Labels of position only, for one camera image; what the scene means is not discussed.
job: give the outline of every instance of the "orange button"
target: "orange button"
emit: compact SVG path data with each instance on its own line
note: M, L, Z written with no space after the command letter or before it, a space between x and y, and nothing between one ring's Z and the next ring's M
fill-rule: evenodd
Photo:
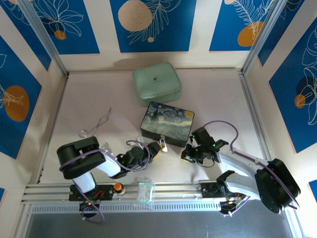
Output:
M114 186L113 186L114 190L116 191L120 191L122 189L122 184L120 184L119 182L117 182Z

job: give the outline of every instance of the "orange circle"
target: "orange circle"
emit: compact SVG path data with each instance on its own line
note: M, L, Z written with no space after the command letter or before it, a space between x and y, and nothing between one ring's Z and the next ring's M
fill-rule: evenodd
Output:
M186 112L185 112L185 116L186 116L187 118L193 118L193 117L194 117L194 113L191 112L191 111L186 111Z
M55 32L54 32L54 35L55 35L56 38L58 38L58 39L61 40L61 41L65 40L66 37L67 37L66 34L65 34L65 32L60 31L60 30L55 31Z
M148 38L148 42L150 42L150 43L154 42L154 38L153 37L149 37Z
M243 28L242 31L240 31L238 36L238 44L244 47L252 46L262 25L263 25L262 21L257 21L253 23L252 25L249 25Z
M114 190L116 191L120 191L122 189L122 184L120 184L119 182L117 182L114 186L113 186Z
M7 115L14 121L24 121L30 108L29 96L24 88L16 85L10 86L4 97L7 99L4 105Z
M299 94L295 98L295 105L300 109L305 106L305 96L302 94Z

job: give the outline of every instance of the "box lid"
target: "box lid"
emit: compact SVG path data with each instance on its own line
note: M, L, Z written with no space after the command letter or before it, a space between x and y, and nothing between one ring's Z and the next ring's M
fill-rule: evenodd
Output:
M194 112L151 102L141 123L141 130L187 142Z
M155 98L181 90L182 85L174 67L163 62L133 71L137 93L141 98Z

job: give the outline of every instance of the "metal bar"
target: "metal bar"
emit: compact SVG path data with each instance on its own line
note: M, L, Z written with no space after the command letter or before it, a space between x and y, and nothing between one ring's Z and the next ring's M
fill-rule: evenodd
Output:
M268 35L270 34L274 24L276 23L277 19L279 18L280 13L282 12L285 4L288 0L276 0L270 13L268 14L267 18L264 21L264 24L256 37L251 50L246 58L242 66L242 74L245 75L253 61L258 57L258 53L260 52L264 42L266 41Z
M51 59L56 63L58 69L63 75L67 75L67 70L59 57L59 53L53 44L48 32L46 31L44 25L42 24L39 16L37 15L35 9L32 6L32 3L28 0L17 0L19 7L24 14L25 18L30 23L33 31L41 41L43 47L51 57Z
M184 69L212 69L214 71L241 71L240 68L235 67L186 67L186 68L175 68L177 70L184 70ZM104 72L125 72L125 71L132 71L131 69L112 69L112 70L103 70L103 71L71 71L69 74L100 74Z
M33 205L22 205L20 219L15 227L14 233L10 236L12 238L22 238L26 236L28 226L32 215Z
M247 105L248 105L249 112L250 112L250 115L252 118L254 129L256 131L257 138L259 140L259 144L260 144L260 148L261 148L263 157L265 160L271 161L271 160L273 160L273 155L272 155L271 150L269 148L269 144L267 142L266 135L264 133L263 126L262 126L262 123L260 121L259 112L258 112L257 107L255 105L254 97L251 93L246 75L240 75L240 82L241 82L244 96L245 96L246 101L247 101Z
M197 201L202 199L202 194L197 190L201 182L179 182L179 183L155 183L155 201ZM22 204L41 203L68 203L70 184L30 184L26 186L22 197ZM112 201L102 201L102 203L134 202L136 201L139 184L125 185L127 192L124 196L113 195ZM213 201L225 201L225 198L209 199Z
M112 203L101 204L103 213L129 213L129 212L188 212L188 211L220 211L219 202L155 202L152 204L138 203ZM32 214L78 214L78 204L40 204L33 207Z
M52 136L53 136L53 132L54 132L54 128L55 128L55 125L56 125L56 122L57 122L57 117L58 117L58 114L59 114L61 103L62 103L63 98L64 98L64 94L65 94L65 90L66 90L66 86L67 86L67 79L68 79L68 77L66 78L66 81L64 83L63 90L62 90L62 93L61 93L61 96L60 96L60 99L59 99L59 102L58 102L58 107L57 107L57 109L55 111L55 116L53 117L54 118L53 125L51 127L50 135L49 135L48 141L46 143L46 146L45 146L42 158L41 158L40 165L38 167L39 169L38 169L38 171L37 171L35 176L33 175L34 173L32 173L32 176L31 176L31 179L30 179L30 182L32 182L32 183L39 183L40 182L42 171L43 171L44 164L45 164L45 160L47 158L47 154L48 154L48 151L49 151L50 142L51 142L51 139L52 139Z
M298 220L296 211L291 209L291 208L287 208L287 209L285 209L285 215L286 215L288 225L291 229L293 237L294 238L306 237L304 235L304 232L303 232L302 227L300 225L300 222Z

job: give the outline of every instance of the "white floor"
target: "white floor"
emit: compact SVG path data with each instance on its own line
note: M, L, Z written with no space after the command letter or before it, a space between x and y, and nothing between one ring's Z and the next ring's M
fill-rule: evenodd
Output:
M183 85L182 96L167 104L194 111L192 129L216 119L233 123L240 132L235 147L262 158L238 73L234 70L212 69L181 69L177 73ZM125 141L141 135L140 124L147 109L137 101L132 72L76 73L69 76L41 183L70 183L58 170L60 164L56 150L64 144L79 140L80 131L96 126L109 107L112 107L109 120L99 128L95 136L101 145L106 141L115 155L125 153L130 149ZM209 125L208 131L215 140L230 142L235 136L234 130L222 123ZM130 172L119 181L214 180L229 168L218 164L211 169L201 168L181 160L181 151L182 148L168 145L168 153L161 152L146 170ZM113 182L98 170L93 170L93 175L97 182Z

